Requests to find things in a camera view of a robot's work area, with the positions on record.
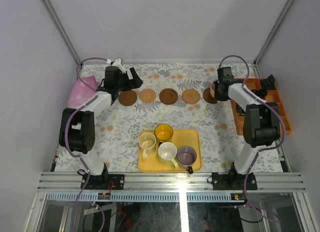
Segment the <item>black mug handle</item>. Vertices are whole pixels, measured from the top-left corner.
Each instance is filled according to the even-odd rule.
[[[192,175],[194,173],[194,170],[191,166],[188,167],[188,173],[189,175]]]

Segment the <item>light brown coaster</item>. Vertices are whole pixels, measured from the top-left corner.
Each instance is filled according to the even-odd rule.
[[[156,92],[153,89],[145,88],[139,94],[139,98],[144,103],[151,103],[156,99]]]
[[[218,103],[210,94],[210,88],[206,88],[204,91],[203,91],[203,98],[205,101],[207,101],[208,103],[210,104],[216,104]]]
[[[186,89],[182,93],[182,99],[187,104],[193,105],[200,100],[200,94],[195,89]]]
[[[160,92],[159,98],[165,105],[172,105],[178,100],[178,93],[172,88],[165,88]]]
[[[133,90],[121,92],[118,99],[123,106],[132,106],[137,101],[137,94]]]

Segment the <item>orange wooden box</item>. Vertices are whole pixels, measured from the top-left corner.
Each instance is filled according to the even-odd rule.
[[[250,90],[260,90],[262,89],[260,85],[260,81],[262,80],[265,80],[265,78],[248,78],[245,84]],[[278,104],[279,115],[281,116],[284,122],[286,134],[288,135],[292,132],[292,128],[289,123],[289,119],[285,111],[284,104],[282,103],[279,92],[277,90],[277,86],[276,85],[274,86],[275,86],[275,90],[268,90],[268,94],[264,100],[266,100],[267,102],[276,102]],[[242,136],[244,134],[243,129],[244,129],[245,117],[237,113],[236,102],[234,100],[231,100],[231,106],[232,106],[234,123],[236,127],[236,133],[238,134],[238,136]],[[280,133],[281,135],[283,134],[281,124],[280,124]]]

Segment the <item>metal corner post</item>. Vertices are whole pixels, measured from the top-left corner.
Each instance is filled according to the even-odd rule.
[[[42,0],[45,8],[47,9],[50,17],[52,18],[55,27],[57,28],[58,32],[60,33],[63,41],[65,42],[65,45],[67,46],[67,48],[69,49],[74,61],[76,62],[76,64],[79,64],[81,59],[76,51],[76,49],[74,48],[73,44],[71,43],[71,40],[69,39],[53,5],[51,4],[50,0]]]
[[[288,11],[290,10],[291,6],[293,5],[293,3],[295,2],[295,0],[287,0],[282,8],[282,11],[280,12],[278,18],[276,19],[268,37],[266,38],[262,48],[260,49],[257,57],[254,59],[254,64],[258,65],[259,62],[261,61],[262,57],[264,56],[264,53],[266,52],[267,48],[269,47],[271,41],[273,40],[273,38],[275,37],[278,29],[280,28],[280,26],[282,25],[282,23],[285,20],[286,15],[288,14]]]

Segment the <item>wall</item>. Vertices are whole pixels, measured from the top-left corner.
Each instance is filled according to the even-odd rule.
[[[253,60],[286,0],[51,0],[79,56]]]
[[[19,232],[49,167],[75,63],[41,0],[0,0],[0,225]]]
[[[320,0],[296,0],[259,64],[263,77],[275,76],[292,134],[285,148],[302,173],[320,223]]]

